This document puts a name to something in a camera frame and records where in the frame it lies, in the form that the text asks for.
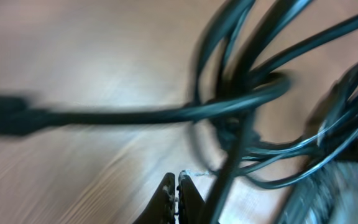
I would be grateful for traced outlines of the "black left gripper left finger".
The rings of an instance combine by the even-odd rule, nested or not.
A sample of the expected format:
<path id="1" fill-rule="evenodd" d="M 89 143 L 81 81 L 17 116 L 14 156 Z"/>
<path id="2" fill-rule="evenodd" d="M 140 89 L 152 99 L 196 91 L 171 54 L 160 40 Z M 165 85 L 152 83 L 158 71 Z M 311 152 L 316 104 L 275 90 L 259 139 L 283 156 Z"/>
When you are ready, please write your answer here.
<path id="1" fill-rule="evenodd" d="M 133 224 L 175 224 L 175 175 L 166 173 Z"/>

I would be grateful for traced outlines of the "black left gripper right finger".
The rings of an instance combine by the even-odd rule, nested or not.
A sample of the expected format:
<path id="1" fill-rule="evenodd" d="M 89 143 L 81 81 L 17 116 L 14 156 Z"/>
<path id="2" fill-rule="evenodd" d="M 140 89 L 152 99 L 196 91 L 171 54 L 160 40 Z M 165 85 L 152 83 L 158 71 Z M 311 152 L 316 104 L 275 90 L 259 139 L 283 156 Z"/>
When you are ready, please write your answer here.
<path id="1" fill-rule="evenodd" d="M 196 224 L 204 200 L 187 170 L 180 172 L 177 190 L 179 224 Z"/>

